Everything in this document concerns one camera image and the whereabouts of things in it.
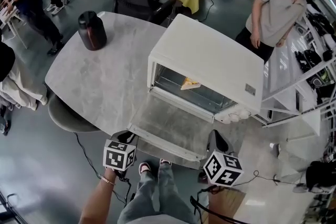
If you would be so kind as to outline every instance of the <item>chair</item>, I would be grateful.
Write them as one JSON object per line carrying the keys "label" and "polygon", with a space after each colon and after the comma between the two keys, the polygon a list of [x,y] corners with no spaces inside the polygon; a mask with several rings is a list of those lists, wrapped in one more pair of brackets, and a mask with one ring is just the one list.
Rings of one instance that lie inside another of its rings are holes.
{"label": "chair", "polygon": [[53,122],[65,131],[75,133],[100,131],[97,127],[68,107],[56,95],[49,98],[48,111]]}
{"label": "chair", "polygon": [[154,0],[115,0],[113,12],[160,25],[170,16],[176,0],[164,4]]}

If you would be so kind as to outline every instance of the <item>black and white cube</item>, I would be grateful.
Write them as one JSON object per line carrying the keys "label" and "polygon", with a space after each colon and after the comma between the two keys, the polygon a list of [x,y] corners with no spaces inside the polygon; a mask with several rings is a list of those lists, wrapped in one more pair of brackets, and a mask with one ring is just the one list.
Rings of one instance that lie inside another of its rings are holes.
{"label": "black and white cube", "polygon": [[136,146],[106,140],[103,166],[126,171],[134,163]]}
{"label": "black and white cube", "polygon": [[244,173],[239,159],[214,151],[206,164],[205,173],[211,184],[232,187]]}

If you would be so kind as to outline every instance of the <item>bracelet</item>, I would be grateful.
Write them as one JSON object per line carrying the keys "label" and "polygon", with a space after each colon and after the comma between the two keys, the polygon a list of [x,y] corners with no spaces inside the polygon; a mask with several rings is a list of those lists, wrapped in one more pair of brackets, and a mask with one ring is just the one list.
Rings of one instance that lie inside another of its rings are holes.
{"label": "bracelet", "polygon": [[107,180],[105,177],[103,177],[101,174],[99,174],[99,177],[104,180],[106,183],[111,184],[112,186],[115,186],[115,183],[112,183],[111,181]]}

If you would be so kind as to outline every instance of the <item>black canister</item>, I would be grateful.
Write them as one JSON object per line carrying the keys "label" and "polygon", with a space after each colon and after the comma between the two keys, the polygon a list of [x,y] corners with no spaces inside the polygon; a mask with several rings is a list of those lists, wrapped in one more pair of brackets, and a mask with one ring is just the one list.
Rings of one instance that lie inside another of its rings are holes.
{"label": "black canister", "polygon": [[84,12],[78,18],[78,33],[88,50],[99,50],[106,44],[106,32],[102,20],[93,11]]}

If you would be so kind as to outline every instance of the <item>sneaker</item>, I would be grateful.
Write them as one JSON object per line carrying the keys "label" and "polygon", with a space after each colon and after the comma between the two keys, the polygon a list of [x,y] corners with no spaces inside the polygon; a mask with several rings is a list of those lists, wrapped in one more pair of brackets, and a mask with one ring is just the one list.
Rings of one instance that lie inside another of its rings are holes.
{"label": "sneaker", "polygon": [[57,13],[59,13],[60,12],[60,10],[61,9],[63,9],[64,8],[64,5],[62,5],[62,7],[56,7],[55,9],[54,9],[54,11],[51,13],[51,15],[53,15],[53,16],[55,16]]}
{"label": "sneaker", "polygon": [[31,108],[33,111],[37,110],[37,103],[35,103],[35,105]]}
{"label": "sneaker", "polygon": [[47,7],[47,11],[49,12],[49,11],[53,10],[54,8],[56,8],[56,5],[54,5],[54,4],[50,4],[50,5]]}
{"label": "sneaker", "polygon": [[64,43],[62,41],[60,41],[58,43],[58,45],[54,45],[48,52],[47,52],[47,55],[48,56],[54,56],[56,55],[57,53],[59,53],[62,48],[64,47]]}
{"label": "sneaker", "polygon": [[48,98],[45,96],[40,100],[42,105],[46,105],[48,103]]}
{"label": "sneaker", "polygon": [[148,163],[141,163],[139,165],[139,175],[142,175],[142,173],[146,171],[152,171]]}
{"label": "sneaker", "polygon": [[11,127],[10,127],[10,126],[11,126],[11,125],[10,125],[11,123],[10,123],[10,122],[11,122],[11,121],[7,121],[7,122],[6,122],[6,127],[5,127],[5,130],[4,130],[4,132],[3,132],[3,135],[4,135],[4,136],[7,136],[9,130],[11,129]]}
{"label": "sneaker", "polygon": [[165,164],[165,163],[168,163],[170,166],[172,166],[171,162],[168,162],[168,161],[166,161],[164,159],[160,159],[160,165]]}

